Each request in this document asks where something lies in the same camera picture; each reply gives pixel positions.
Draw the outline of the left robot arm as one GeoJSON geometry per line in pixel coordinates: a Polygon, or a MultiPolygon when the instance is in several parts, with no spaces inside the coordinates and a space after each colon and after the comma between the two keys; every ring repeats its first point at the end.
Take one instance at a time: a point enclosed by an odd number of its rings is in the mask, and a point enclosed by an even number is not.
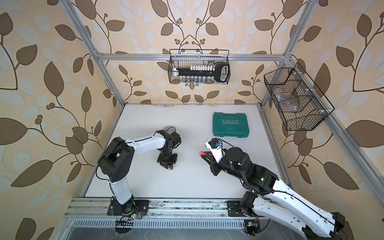
{"type": "Polygon", "coordinates": [[[120,206],[129,205],[134,200],[127,179],[134,157],[152,150],[159,150],[157,163],[165,169],[172,170],[178,158],[173,150],[181,142],[177,132],[168,133],[165,130],[158,130],[151,136],[136,140],[114,138],[98,161],[98,167],[108,177],[114,200],[120,206]]]}

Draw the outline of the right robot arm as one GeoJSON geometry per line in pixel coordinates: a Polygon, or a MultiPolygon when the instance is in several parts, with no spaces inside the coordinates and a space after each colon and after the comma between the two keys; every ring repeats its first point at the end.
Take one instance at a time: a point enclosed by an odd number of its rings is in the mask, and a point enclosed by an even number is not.
{"type": "Polygon", "coordinates": [[[307,240],[342,240],[345,217],[330,213],[309,202],[269,169],[254,164],[242,149],[210,148],[200,152],[214,176],[227,173],[238,178],[247,190],[242,212],[262,216],[295,231],[307,240]]]}

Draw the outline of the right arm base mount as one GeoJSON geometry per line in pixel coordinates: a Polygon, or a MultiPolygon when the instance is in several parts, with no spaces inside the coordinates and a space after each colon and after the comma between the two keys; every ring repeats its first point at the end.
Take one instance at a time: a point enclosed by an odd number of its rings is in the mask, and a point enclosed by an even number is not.
{"type": "Polygon", "coordinates": [[[263,195],[258,195],[253,192],[245,192],[241,200],[227,201],[227,209],[229,217],[255,217],[254,201],[263,195]]]}

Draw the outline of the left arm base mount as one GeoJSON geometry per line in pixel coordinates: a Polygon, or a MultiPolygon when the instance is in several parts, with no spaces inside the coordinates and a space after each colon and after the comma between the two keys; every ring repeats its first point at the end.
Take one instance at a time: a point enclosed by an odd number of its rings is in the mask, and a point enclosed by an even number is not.
{"type": "Polygon", "coordinates": [[[140,219],[149,210],[149,200],[138,200],[132,197],[125,204],[120,204],[116,197],[111,197],[111,203],[107,211],[108,216],[128,216],[140,219]]]}

